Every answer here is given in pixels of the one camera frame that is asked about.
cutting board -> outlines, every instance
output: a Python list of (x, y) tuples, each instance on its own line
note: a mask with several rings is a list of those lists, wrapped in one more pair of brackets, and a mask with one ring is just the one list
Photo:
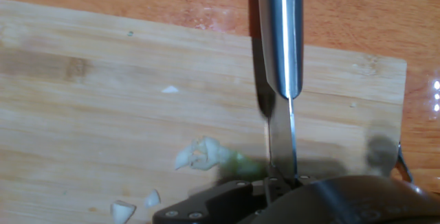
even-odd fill
[[(389, 173), (405, 61), (312, 46), (304, 60), (300, 173)], [(267, 159), (270, 94), (256, 39), (0, 1), (0, 217), (110, 223), (120, 199), (146, 222), (222, 177), (174, 170), (194, 138)], [(162, 204), (145, 210), (152, 189)]]

wooden table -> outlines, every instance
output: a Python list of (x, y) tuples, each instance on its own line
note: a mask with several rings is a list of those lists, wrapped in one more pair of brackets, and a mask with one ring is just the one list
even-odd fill
[[(257, 0), (16, 0), (259, 35)], [(440, 0), (305, 0), (305, 43), (408, 62), (401, 142), (420, 186), (440, 191)]]

